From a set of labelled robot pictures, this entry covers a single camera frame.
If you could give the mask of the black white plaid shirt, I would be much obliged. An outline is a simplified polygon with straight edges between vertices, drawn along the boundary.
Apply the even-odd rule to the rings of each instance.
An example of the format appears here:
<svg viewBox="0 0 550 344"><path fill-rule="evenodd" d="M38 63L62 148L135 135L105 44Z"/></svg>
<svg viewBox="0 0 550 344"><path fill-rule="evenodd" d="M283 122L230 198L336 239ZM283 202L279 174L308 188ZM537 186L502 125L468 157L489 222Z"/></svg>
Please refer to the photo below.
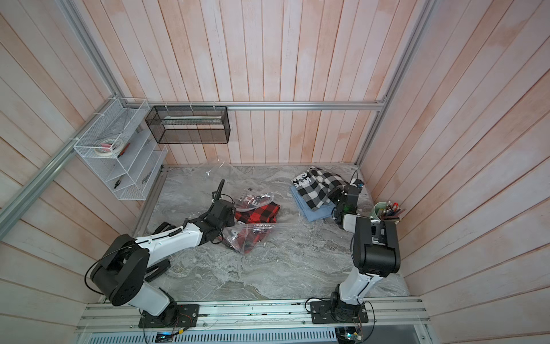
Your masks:
<svg viewBox="0 0 550 344"><path fill-rule="evenodd" d="M291 183L312 211L330 202L329 195L333 189L347 185L340 175L315 166L294 177Z"/></svg>

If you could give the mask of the red black plaid shirt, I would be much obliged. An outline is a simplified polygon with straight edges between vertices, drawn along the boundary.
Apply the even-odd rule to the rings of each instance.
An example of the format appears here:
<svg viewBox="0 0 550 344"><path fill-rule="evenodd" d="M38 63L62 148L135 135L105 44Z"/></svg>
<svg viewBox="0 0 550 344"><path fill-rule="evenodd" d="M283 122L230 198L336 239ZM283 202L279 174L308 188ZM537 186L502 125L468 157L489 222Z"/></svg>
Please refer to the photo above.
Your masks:
<svg viewBox="0 0 550 344"><path fill-rule="evenodd" d="M247 194L236 203L235 225L223 230L223 243L246 255L274 228L280 206L271 193Z"/></svg>

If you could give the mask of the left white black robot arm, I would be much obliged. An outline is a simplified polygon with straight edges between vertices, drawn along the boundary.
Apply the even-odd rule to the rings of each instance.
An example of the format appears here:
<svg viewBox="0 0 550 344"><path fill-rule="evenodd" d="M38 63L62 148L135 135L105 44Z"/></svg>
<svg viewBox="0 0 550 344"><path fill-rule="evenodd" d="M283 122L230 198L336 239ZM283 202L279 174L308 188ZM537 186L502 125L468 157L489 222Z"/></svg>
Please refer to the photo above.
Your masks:
<svg viewBox="0 0 550 344"><path fill-rule="evenodd" d="M150 280L170 267L169 256L221 240L223 230L235 225L235 203L223 198L221 180L212 193L209 209L180 226L163 222L150 236L117 237L103 257L92 265L86 276L114 306L130 305L143 313L140 327L168 327L176 323L193 324L193 318L165 291L150 285Z"/></svg>

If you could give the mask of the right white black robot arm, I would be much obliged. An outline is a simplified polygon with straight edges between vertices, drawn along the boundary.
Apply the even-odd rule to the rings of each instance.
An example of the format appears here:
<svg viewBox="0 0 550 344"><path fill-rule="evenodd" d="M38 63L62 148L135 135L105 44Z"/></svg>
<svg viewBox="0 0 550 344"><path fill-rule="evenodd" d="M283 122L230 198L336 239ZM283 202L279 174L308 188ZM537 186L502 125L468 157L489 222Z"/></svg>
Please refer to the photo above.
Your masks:
<svg viewBox="0 0 550 344"><path fill-rule="evenodd" d="M400 249L394 223L358 214L364 183L359 179L338 186L329 195L334 203L332 219L353 234L350 242L352 271L331 296L330 312L343 323L359 318L365 295L375 284L400 269Z"/></svg>

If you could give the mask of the tape roll on shelf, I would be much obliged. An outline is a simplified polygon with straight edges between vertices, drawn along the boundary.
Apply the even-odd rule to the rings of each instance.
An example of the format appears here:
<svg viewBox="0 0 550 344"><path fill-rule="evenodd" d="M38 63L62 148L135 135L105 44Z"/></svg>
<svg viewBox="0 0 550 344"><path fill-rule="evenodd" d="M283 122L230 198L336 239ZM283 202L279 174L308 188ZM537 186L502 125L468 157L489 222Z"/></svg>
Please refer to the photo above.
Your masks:
<svg viewBox="0 0 550 344"><path fill-rule="evenodd" d="M93 151L96 156L109 157L118 156L123 149L123 141L119 138L106 138L102 140Z"/></svg>

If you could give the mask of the black mesh wall basket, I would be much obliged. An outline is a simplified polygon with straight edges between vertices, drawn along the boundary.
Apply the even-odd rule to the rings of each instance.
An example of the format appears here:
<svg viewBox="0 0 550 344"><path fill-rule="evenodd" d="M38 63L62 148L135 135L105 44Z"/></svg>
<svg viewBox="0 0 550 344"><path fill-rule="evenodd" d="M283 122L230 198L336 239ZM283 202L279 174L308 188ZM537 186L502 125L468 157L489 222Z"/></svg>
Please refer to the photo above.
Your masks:
<svg viewBox="0 0 550 344"><path fill-rule="evenodd" d="M156 105L145 121L160 144L227 144L231 135L226 107Z"/></svg>

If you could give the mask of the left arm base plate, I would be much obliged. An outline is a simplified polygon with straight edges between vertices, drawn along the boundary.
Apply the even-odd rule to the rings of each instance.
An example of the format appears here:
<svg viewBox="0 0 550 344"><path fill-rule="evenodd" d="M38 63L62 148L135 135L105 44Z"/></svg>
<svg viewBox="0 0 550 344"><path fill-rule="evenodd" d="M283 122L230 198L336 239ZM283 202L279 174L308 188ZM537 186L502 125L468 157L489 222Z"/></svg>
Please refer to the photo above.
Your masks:
<svg viewBox="0 0 550 344"><path fill-rule="evenodd" d="M194 328L199 316L199 304L169 305L159 316L143 311L138 327L150 328Z"/></svg>

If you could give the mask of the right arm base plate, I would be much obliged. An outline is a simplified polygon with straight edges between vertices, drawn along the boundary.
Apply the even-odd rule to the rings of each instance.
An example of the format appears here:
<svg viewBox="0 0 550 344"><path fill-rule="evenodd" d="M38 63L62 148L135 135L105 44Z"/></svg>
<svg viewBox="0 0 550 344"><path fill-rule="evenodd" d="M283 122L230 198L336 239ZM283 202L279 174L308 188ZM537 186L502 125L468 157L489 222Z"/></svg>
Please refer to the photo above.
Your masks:
<svg viewBox="0 0 550 344"><path fill-rule="evenodd" d="M309 303L309 311L313 324L369 322L367 311L363 305L318 300Z"/></svg>

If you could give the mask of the aluminium front rail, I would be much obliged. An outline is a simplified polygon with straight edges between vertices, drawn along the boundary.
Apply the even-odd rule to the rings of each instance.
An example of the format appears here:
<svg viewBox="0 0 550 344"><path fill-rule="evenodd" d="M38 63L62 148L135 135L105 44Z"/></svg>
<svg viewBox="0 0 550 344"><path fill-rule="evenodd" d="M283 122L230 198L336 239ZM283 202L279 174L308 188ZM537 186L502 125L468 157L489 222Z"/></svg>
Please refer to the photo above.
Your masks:
<svg viewBox="0 0 550 344"><path fill-rule="evenodd" d="M312 315L303 300L252 300L199 302L195 331L267 328L310 328ZM343 326L418 325L431 319L423 301L414 297L367 298L361 320ZM137 332L140 311L131 306L89 304L76 325L77 333Z"/></svg>

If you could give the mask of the aluminium wall frame rail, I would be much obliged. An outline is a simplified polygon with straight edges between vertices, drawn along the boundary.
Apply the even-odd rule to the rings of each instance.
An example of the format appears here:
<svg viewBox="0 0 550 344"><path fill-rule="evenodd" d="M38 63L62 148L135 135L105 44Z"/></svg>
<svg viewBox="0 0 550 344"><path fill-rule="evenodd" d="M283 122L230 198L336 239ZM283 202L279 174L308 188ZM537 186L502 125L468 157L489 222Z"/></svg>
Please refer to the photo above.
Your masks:
<svg viewBox="0 0 550 344"><path fill-rule="evenodd" d="M172 145L171 163L351 162L424 1L3 1L1 207L107 102L226 103L229 143Z"/></svg>

